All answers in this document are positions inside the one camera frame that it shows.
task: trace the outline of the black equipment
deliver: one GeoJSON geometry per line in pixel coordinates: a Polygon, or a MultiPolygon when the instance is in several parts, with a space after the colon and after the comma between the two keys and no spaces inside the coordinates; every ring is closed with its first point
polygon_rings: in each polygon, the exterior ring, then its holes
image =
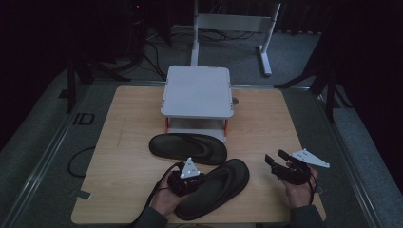
{"type": "Polygon", "coordinates": [[[288,155],[283,150],[279,150],[278,155],[289,162],[290,167],[287,168],[277,164],[270,156],[266,155],[264,160],[272,167],[274,175],[294,185],[302,185],[309,182],[312,173],[307,163],[288,155]]]}

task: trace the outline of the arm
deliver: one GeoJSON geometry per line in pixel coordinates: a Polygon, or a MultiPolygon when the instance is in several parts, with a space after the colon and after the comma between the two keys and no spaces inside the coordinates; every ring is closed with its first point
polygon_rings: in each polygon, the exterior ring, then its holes
{"type": "Polygon", "coordinates": [[[168,220],[165,218],[174,212],[178,204],[186,197],[178,197],[168,186],[167,180],[171,173],[168,173],[160,184],[151,206],[145,208],[134,226],[135,228],[164,228],[168,220]]]}
{"type": "MultiPolygon", "coordinates": [[[[311,168],[312,177],[310,182],[312,186],[317,184],[318,172],[311,168]]],[[[293,185],[285,180],[281,180],[285,185],[285,193],[290,202],[290,225],[292,228],[322,228],[325,227],[322,218],[314,205],[311,205],[311,188],[308,183],[302,185],[293,185]]]]}

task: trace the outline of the white stand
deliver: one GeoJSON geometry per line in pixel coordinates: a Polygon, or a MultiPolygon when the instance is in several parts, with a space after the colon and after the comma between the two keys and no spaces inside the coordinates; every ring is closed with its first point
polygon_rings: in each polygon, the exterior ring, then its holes
{"type": "Polygon", "coordinates": [[[196,133],[226,141],[234,114],[229,71],[223,67],[171,66],[161,112],[165,133],[196,133]]]}
{"type": "Polygon", "coordinates": [[[194,40],[192,48],[192,56],[190,65],[195,67],[198,65],[199,58],[199,29],[216,29],[216,30],[240,30],[265,32],[266,37],[262,46],[259,46],[259,54],[264,69],[264,75],[271,76],[269,58],[267,57],[267,49],[270,39],[272,38],[273,29],[276,24],[280,3],[275,4],[275,9],[271,17],[255,17],[255,16],[238,16],[226,14],[205,14],[199,13],[199,1],[195,1],[193,31],[194,40]]]}

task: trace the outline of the sleeve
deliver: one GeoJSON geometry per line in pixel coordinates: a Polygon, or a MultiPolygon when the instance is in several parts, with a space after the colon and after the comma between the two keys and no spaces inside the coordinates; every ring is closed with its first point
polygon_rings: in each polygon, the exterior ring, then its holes
{"type": "Polygon", "coordinates": [[[135,228],[164,228],[168,220],[158,213],[154,208],[145,208],[135,228]]]}
{"type": "Polygon", "coordinates": [[[317,208],[314,205],[291,209],[291,228],[325,228],[317,208]]]}

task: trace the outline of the white platform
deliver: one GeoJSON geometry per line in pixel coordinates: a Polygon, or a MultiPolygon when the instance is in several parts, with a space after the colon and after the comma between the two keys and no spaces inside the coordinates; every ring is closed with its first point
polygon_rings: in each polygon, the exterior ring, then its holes
{"type": "Polygon", "coordinates": [[[167,133],[198,133],[225,142],[226,120],[234,115],[228,69],[171,66],[161,112],[167,133]]]}

